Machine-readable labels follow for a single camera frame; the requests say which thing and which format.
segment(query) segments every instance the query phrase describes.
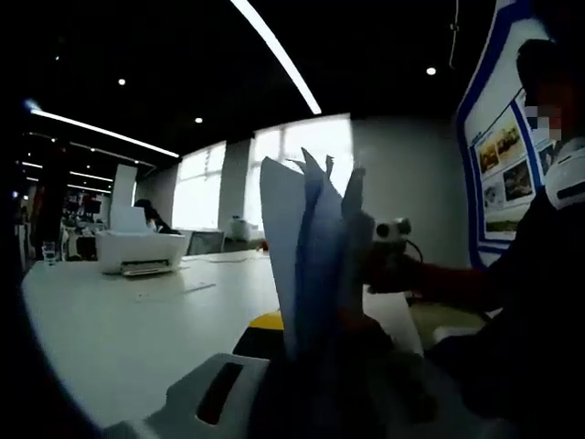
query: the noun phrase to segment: poster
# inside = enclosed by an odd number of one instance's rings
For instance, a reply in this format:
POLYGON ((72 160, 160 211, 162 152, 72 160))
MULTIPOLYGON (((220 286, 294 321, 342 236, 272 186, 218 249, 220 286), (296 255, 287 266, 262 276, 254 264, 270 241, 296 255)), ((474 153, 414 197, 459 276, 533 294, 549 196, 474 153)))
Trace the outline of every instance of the poster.
POLYGON ((473 149, 483 196, 482 239, 511 241, 536 189, 527 146, 510 106, 473 149))

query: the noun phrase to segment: desk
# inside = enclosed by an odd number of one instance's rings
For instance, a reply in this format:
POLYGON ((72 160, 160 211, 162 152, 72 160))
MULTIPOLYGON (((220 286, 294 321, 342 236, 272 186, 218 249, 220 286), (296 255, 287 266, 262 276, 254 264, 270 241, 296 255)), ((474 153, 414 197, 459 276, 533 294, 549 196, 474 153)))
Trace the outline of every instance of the desk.
MULTIPOLYGON (((139 419, 168 387, 248 323, 278 308, 269 258, 256 251, 186 257, 176 273, 108 276, 96 262, 36 263, 23 283, 32 326, 59 379, 100 427, 139 419), (196 289, 201 284, 215 286, 196 289)), ((367 295, 366 311, 402 348, 420 351, 401 294, 367 295)))

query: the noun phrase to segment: white printer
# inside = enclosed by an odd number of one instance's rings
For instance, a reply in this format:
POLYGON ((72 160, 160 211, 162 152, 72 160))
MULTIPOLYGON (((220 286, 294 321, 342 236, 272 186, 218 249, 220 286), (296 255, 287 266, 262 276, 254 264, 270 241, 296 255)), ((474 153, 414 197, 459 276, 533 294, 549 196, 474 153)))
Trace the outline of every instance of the white printer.
POLYGON ((111 228, 96 233, 102 273, 140 275, 176 270, 186 253, 183 235, 155 233, 146 227, 144 210, 112 206, 111 228))

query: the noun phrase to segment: white device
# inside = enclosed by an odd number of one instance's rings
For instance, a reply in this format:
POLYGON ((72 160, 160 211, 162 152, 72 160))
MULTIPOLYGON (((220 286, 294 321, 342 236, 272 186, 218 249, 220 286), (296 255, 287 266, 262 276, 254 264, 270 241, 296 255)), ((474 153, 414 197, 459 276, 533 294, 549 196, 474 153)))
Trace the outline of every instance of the white device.
POLYGON ((556 210, 585 202, 585 139, 562 147, 545 177, 548 200, 556 210))
POLYGON ((142 208, 114 205, 110 219, 112 229, 96 233, 102 273, 134 276, 178 269, 186 254, 186 236, 149 230, 142 208))

